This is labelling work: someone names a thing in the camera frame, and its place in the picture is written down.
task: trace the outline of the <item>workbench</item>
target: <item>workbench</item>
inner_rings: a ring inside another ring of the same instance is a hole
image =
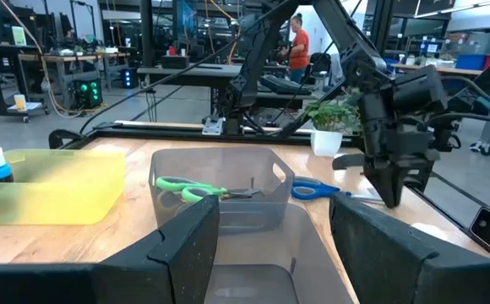
[[[193,68],[182,76],[165,82],[165,84],[210,87],[211,112],[213,112],[215,104],[219,101],[218,98],[224,97],[224,94],[219,94],[219,92],[226,91],[226,87],[230,81],[239,74],[241,68],[242,66],[239,64],[227,65],[204,63],[201,64],[199,68]],[[264,67],[264,71],[269,70],[269,68],[269,66]],[[181,69],[175,68],[143,67],[138,69],[138,74],[148,74],[150,76],[150,81],[155,82],[181,71]],[[286,106],[286,103],[290,98],[292,98],[292,95],[281,95],[273,92],[259,91],[255,106],[282,108]],[[286,106],[286,108],[300,109],[303,106],[304,100],[317,100],[318,98],[319,96],[314,93],[311,95],[297,95],[294,101]]]
[[[156,122],[118,123],[135,128],[184,126]],[[70,144],[65,148],[123,152],[125,154],[125,181],[122,196],[116,201],[106,218],[94,225],[0,226],[0,263],[100,262],[146,236],[157,227],[148,182],[151,156],[154,152],[161,149],[239,146],[246,146],[246,144],[124,138],[122,135],[108,137],[108,134],[100,137],[88,136],[84,141]],[[260,144],[260,146],[272,149],[294,171],[296,176],[314,177],[353,193],[362,193],[372,187],[368,180],[360,174],[361,168],[332,171],[331,161],[333,159],[315,156],[308,146],[280,144]],[[358,153],[359,150],[342,149],[340,152]],[[330,232],[329,200],[321,198],[302,202],[291,198],[289,203],[307,211],[351,299],[357,303],[357,297],[337,254]],[[379,204],[370,205],[408,224],[435,225],[447,235],[449,242],[490,257],[489,253],[410,189],[403,189],[400,206],[396,209],[387,209],[384,205]]]
[[[63,93],[63,105],[67,108],[71,105],[70,94],[68,93],[68,87],[73,80],[78,79],[98,79],[101,75],[99,73],[98,68],[95,67],[95,71],[89,72],[81,72],[81,73],[66,73],[65,64],[72,62],[79,62],[80,68],[82,68],[83,62],[86,61],[99,61],[102,60],[104,65],[104,74],[106,78],[106,87],[111,90],[112,89],[112,72],[116,72],[117,70],[121,71],[124,68],[128,67],[128,56],[127,53],[100,53],[96,55],[83,55],[83,56],[53,56],[53,55],[45,55],[44,60],[46,62],[55,63],[57,66],[57,77],[58,82],[61,85],[62,93]],[[110,65],[111,58],[120,58],[123,57],[125,59],[125,64],[123,65]],[[40,57],[38,55],[27,55],[21,54],[19,55],[19,59],[22,61],[39,61]]]
[[[415,65],[406,65],[406,64],[392,64],[394,68],[400,68],[401,70],[406,70],[406,71],[415,71],[420,68],[421,66],[415,66]],[[441,74],[451,74],[451,75],[459,75],[459,76],[464,76],[464,77],[476,77],[479,74],[482,73],[482,71],[477,71],[477,70],[468,70],[468,69],[461,69],[461,68],[436,68],[437,72]],[[482,135],[480,136],[480,140],[475,142],[474,144],[471,145],[471,150],[474,152],[480,151],[482,155],[489,156],[490,155],[490,122],[486,122],[485,126],[483,127],[482,130]]]

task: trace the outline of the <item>blue-handled scissors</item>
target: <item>blue-handled scissors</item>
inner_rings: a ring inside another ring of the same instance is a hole
[[[340,188],[326,185],[323,182],[305,176],[294,177],[292,183],[292,197],[302,200],[310,200],[316,198],[329,198],[332,193],[339,192]]]

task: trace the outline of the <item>scissors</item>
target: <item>scissors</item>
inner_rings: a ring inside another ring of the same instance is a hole
[[[292,183],[291,194],[294,198],[310,200],[316,198],[329,198],[332,193],[339,191],[340,188],[326,185],[315,178],[296,176]]]
[[[157,177],[155,185],[168,192],[180,192],[182,200],[190,204],[195,204],[208,195],[217,195],[220,199],[251,198],[253,194],[259,192],[258,189],[229,191],[223,187],[213,187],[210,184],[178,176]]]

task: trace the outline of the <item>concrete floor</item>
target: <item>concrete floor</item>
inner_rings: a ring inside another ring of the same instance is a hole
[[[176,86],[173,85],[157,87],[156,96],[163,97],[175,88]],[[104,102],[111,105],[132,92],[133,90],[104,91]],[[145,95],[139,95],[97,117],[91,123],[91,127],[99,122],[130,120],[145,110],[146,106]],[[183,87],[157,106],[158,122],[198,123],[209,114],[209,107],[207,88]],[[87,119],[88,117],[64,119],[54,110],[49,116],[44,115],[43,111],[34,112],[30,123],[22,123],[18,117],[0,117],[0,146],[4,149],[47,148],[49,132],[57,128],[79,131]],[[144,114],[138,121],[148,122],[148,115]],[[442,159],[437,162],[434,171],[481,201],[490,204],[490,156],[474,154],[468,150],[468,146],[479,138],[482,127],[483,122],[463,121],[458,132],[463,148],[449,154],[442,154]],[[476,203],[436,178],[430,179],[426,195],[467,225],[479,209]]]

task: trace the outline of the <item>wheel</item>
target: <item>wheel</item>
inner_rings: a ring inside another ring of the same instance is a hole
[[[477,142],[477,143],[474,143],[474,144],[471,144],[471,146],[469,147],[469,149],[472,151],[472,152],[480,152],[480,148],[482,147],[482,143],[481,142]]]
[[[480,153],[482,153],[483,156],[489,156],[490,155],[490,146],[480,147]]]

